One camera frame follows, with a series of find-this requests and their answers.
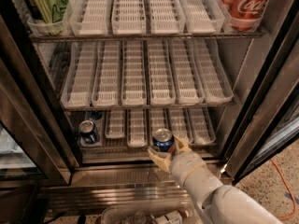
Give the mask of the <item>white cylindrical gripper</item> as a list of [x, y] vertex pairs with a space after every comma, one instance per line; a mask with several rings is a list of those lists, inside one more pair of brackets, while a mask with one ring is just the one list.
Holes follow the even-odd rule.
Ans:
[[171, 176], [195, 203], [210, 203], [222, 182], [207, 168], [202, 158], [178, 137], [175, 137], [175, 151], [177, 155], [172, 160], [170, 153], [148, 148], [150, 159], [164, 172], [168, 173], [170, 168]]

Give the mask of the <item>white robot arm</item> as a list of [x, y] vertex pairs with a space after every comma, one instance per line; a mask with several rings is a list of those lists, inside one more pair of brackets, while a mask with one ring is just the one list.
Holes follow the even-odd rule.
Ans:
[[242, 190], [223, 184], [200, 155], [176, 137], [153, 139], [150, 159], [187, 191], [204, 224], [283, 224]]

